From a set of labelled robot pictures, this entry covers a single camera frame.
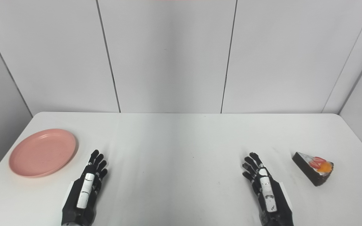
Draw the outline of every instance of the cake slice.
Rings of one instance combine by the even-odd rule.
[[[315,186],[325,183],[333,171],[333,163],[321,157],[296,152],[293,161]]]

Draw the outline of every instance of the robot finger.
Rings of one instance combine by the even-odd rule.
[[[250,164],[244,163],[243,168],[246,169],[253,177],[255,177],[256,173],[255,173],[255,171],[253,170],[253,168],[251,167]]]
[[[95,161],[95,158],[99,155],[99,150],[95,150],[91,155],[90,155],[90,159],[89,159],[89,163],[93,164],[93,162]]]
[[[244,160],[245,160],[248,164],[251,165],[251,167],[253,168],[253,170],[254,170],[255,172],[258,171],[258,166],[256,165],[256,163],[254,162],[253,159],[251,159],[250,157],[247,156],[247,157],[244,158]]]
[[[250,157],[257,162],[258,166],[261,166],[263,164],[256,153],[250,153]]]
[[[97,157],[96,157],[96,160],[95,160],[95,166],[97,167],[99,165],[99,163],[103,160],[104,158],[104,155],[101,153],[99,154]]]
[[[99,164],[99,167],[97,168],[96,172],[97,173],[100,173],[103,168],[105,168],[105,166],[107,165],[107,161],[106,160],[103,160],[100,164]]]

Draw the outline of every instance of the robotic hand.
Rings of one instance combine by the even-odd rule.
[[[252,183],[261,206],[260,219],[263,226],[293,226],[293,214],[280,184],[273,180],[269,171],[256,153],[245,157],[243,176]]]
[[[79,179],[75,180],[62,208],[62,226],[90,226],[95,218],[94,207],[101,183],[107,174],[107,162],[95,150]]]

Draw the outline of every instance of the white table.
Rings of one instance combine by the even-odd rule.
[[[79,142],[58,172],[12,173],[24,138],[62,128]],[[109,163],[93,226],[260,226],[257,199],[241,175],[255,151],[284,183],[296,226],[362,225],[362,143],[332,114],[39,113],[0,163],[0,226],[58,226],[63,197],[90,153]],[[296,151],[335,163],[315,187],[291,160]]]

